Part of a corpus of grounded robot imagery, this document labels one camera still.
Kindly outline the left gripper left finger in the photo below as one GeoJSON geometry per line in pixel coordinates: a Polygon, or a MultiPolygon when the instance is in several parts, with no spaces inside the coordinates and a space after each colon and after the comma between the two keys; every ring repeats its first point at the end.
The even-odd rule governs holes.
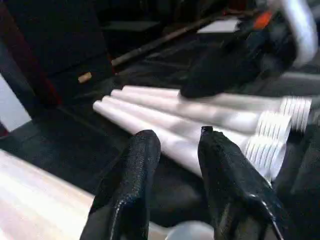
{"type": "Polygon", "coordinates": [[[161,143],[153,130],[133,135],[106,171],[80,235],[82,240],[146,240],[161,143]]]}

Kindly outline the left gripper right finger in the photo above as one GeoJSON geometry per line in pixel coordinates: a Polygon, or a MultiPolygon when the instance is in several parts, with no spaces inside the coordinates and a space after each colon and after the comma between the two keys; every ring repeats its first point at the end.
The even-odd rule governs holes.
{"type": "Polygon", "coordinates": [[[216,240],[293,238],[293,223],[275,191],[235,143],[203,126],[197,152],[216,240]]]}

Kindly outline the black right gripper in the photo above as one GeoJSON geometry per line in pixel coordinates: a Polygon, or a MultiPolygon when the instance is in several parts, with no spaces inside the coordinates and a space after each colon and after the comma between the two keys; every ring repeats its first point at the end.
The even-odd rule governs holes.
{"type": "Polygon", "coordinates": [[[283,73],[297,57],[294,35],[283,14],[259,11],[239,24],[247,49],[206,51],[189,70],[180,95],[210,97],[254,81],[261,73],[283,73]]]}

